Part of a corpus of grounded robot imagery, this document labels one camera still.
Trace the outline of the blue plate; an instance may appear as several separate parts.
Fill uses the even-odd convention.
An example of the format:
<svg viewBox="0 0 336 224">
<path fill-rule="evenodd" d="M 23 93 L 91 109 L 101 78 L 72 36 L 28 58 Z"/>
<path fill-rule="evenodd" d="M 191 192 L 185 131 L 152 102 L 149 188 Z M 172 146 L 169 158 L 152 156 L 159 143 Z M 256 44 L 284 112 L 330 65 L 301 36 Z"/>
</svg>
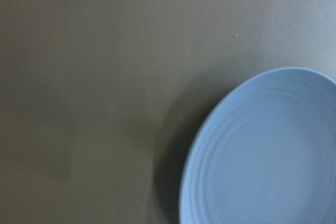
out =
<svg viewBox="0 0 336 224">
<path fill-rule="evenodd" d="M 335 223 L 335 81 L 287 67 L 236 87 L 200 127 L 180 223 Z"/>
</svg>

